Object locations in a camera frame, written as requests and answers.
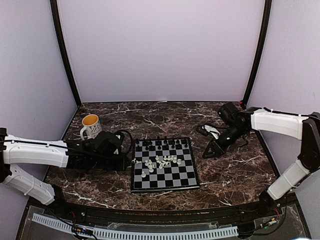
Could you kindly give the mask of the black grey chess board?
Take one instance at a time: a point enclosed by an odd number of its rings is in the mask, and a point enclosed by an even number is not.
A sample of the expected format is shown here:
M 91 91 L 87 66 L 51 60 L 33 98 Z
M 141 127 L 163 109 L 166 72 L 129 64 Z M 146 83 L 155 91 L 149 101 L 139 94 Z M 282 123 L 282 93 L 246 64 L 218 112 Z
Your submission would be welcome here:
M 134 140 L 131 192 L 148 193 L 200 188 L 188 137 Z

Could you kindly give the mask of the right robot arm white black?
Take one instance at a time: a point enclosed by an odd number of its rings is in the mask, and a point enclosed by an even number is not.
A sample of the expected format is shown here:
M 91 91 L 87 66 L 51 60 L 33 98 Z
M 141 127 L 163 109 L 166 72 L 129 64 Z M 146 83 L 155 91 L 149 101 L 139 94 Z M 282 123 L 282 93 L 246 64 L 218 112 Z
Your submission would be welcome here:
M 230 145 L 251 130 L 267 131 L 295 138 L 301 142 L 300 153 L 284 173 L 260 195 L 255 213 L 266 217 L 275 208 L 274 201 L 296 188 L 320 169 L 320 114 L 297 114 L 266 107 L 239 110 L 233 103 L 224 104 L 218 115 L 228 128 L 212 139 L 202 154 L 204 159 L 224 155 Z

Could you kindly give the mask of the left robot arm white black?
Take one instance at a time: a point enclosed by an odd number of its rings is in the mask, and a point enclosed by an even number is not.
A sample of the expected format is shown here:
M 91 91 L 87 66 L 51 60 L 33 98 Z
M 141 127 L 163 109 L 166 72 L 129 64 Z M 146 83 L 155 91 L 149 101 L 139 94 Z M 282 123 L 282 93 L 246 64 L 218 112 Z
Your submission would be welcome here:
M 45 183 L 19 164 L 47 165 L 64 169 L 124 171 L 128 154 L 122 150 L 124 134 L 101 131 L 96 137 L 43 141 L 10 135 L 0 130 L 0 182 L 38 200 L 60 218 L 71 213 L 60 187 Z

